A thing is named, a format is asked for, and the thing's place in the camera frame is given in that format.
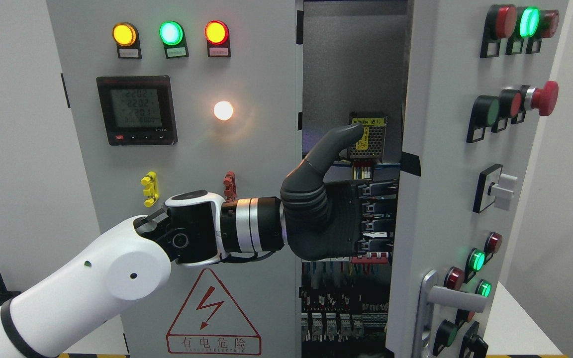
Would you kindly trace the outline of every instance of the high voltage warning sign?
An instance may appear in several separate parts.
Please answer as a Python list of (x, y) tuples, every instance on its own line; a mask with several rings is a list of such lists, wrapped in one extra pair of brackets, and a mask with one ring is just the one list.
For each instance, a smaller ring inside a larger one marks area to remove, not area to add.
[(167, 333), (173, 354), (259, 356), (262, 338), (213, 270), (203, 269)]

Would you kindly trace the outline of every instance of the yellow bracket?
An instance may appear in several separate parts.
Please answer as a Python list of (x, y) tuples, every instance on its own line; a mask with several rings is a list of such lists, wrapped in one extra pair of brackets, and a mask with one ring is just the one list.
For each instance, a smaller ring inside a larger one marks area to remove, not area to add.
[(144, 204), (146, 207), (151, 208), (159, 200), (159, 184), (156, 181), (156, 172), (147, 173), (141, 179), (141, 185), (145, 186), (143, 195), (147, 197)]

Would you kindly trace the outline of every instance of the lcd display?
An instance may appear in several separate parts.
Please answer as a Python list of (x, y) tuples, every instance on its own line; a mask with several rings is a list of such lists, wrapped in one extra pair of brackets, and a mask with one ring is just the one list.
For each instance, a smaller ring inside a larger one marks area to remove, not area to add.
[(162, 127), (157, 89), (109, 91), (117, 127)]

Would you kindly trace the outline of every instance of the yellow and black tape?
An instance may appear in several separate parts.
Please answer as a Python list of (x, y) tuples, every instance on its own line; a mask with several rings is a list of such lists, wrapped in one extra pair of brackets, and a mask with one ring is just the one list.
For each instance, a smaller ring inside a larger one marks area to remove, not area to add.
[(558, 355), (558, 354), (510, 354), (507, 356), (487, 356), (487, 358), (569, 358), (568, 356)]
[(59, 358), (129, 358), (129, 354), (80, 354), (61, 353)]

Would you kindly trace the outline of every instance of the white wall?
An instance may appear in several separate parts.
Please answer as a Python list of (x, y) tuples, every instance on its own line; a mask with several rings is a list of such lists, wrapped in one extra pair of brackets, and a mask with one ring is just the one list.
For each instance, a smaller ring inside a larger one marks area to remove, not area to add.
[(557, 347), (573, 357), (573, 17), (558, 70), (559, 102), (541, 125), (529, 198), (518, 241), (512, 233), (516, 245), (503, 282)]
[[(30, 288), (98, 236), (60, 73), (45, 1), (0, 0), (0, 270), (9, 290)], [(68, 351), (124, 354), (122, 331), (116, 317)]]

